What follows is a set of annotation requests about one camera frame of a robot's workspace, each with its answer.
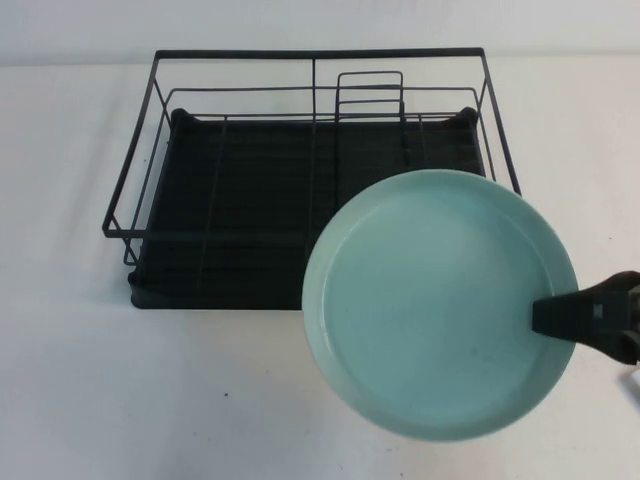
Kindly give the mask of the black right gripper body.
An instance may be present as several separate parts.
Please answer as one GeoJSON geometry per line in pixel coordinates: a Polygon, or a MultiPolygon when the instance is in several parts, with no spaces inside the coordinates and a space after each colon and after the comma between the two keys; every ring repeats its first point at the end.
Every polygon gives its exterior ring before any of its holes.
{"type": "Polygon", "coordinates": [[[580,342],[619,363],[638,364],[639,273],[616,273],[582,294],[588,315],[580,342]]]}

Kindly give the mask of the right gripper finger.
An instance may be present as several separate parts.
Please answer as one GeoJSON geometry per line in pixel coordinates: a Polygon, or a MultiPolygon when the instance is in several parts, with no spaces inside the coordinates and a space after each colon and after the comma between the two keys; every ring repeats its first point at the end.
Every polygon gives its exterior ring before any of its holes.
{"type": "Polygon", "coordinates": [[[534,302],[532,329],[546,336],[590,336],[603,317],[603,304],[591,297],[552,297],[534,302]]]}

